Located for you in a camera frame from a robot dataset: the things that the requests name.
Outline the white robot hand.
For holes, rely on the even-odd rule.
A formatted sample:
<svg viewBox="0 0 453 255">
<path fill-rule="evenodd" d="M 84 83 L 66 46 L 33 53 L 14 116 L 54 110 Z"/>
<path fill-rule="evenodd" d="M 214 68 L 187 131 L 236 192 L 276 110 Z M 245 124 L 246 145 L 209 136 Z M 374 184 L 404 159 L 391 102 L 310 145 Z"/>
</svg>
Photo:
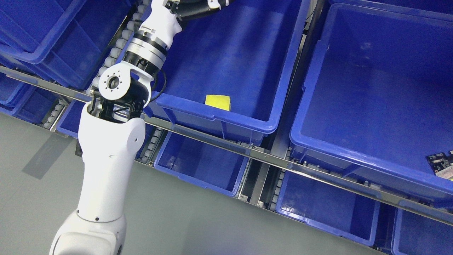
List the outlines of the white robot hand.
<svg viewBox="0 0 453 255">
<path fill-rule="evenodd" d="M 150 39 L 163 43 L 162 47 L 170 48 L 176 34 L 183 29 L 180 21 L 190 21 L 210 16 L 230 5 L 229 0 L 180 0 L 177 4 L 177 16 L 165 6 L 166 0 L 152 0 L 151 13 L 142 22 L 139 33 Z"/>
</svg>

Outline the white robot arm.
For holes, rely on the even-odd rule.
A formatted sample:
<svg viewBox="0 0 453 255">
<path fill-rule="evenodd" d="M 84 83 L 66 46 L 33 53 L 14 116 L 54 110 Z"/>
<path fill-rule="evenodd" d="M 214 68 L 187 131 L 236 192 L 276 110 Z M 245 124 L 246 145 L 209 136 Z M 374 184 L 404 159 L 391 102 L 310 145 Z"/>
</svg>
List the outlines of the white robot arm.
<svg viewBox="0 0 453 255">
<path fill-rule="evenodd" d="M 51 255 L 119 255 L 126 238 L 126 191 L 145 139 L 141 114 L 183 23 L 216 13 L 231 0 L 152 0 L 119 63 L 108 67 L 81 110 L 78 142 L 84 180 L 78 206 L 57 231 Z"/>
</svg>

